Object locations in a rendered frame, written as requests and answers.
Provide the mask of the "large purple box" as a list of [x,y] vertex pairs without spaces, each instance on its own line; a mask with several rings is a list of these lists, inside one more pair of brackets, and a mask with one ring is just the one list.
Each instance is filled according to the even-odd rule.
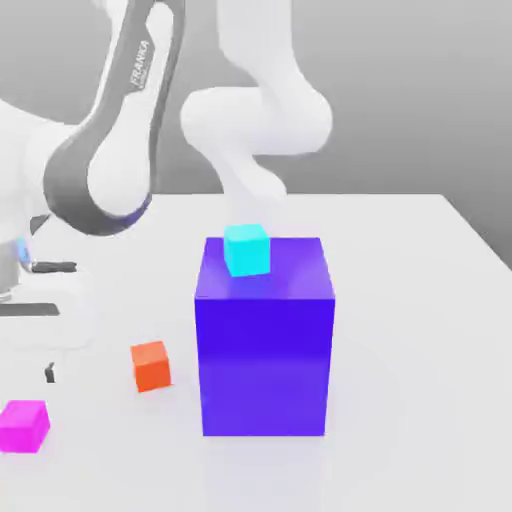
[[335,293],[317,238],[274,238],[271,271],[233,277],[207,238],[194,297],[206,436],[325,432]]

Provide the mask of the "small magenta cube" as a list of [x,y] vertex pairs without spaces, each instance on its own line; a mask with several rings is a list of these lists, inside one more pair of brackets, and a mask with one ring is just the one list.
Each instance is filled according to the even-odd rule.
[[0,413],[0,452],[37,453],[49,429],[45,401],[11,400]]

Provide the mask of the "small cyan cube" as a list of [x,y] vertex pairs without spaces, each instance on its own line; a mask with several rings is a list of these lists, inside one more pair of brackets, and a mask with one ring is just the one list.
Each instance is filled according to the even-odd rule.
[[232,277],[270,272],[270,238],[260,224],[229,225],[224,229],[224,260]]

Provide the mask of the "small orange cube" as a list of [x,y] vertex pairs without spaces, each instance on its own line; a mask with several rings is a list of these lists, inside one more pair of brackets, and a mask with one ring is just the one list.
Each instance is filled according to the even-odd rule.
[[171,385],[169,358],[161,340],[133,345],[130,353],[139,393]]

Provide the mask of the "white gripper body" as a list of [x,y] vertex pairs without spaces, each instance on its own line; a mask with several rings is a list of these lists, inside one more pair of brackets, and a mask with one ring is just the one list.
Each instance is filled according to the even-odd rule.
[[73,350],[93,337],[95,306],[84,272],[21,275],[0,302],[0,347]]

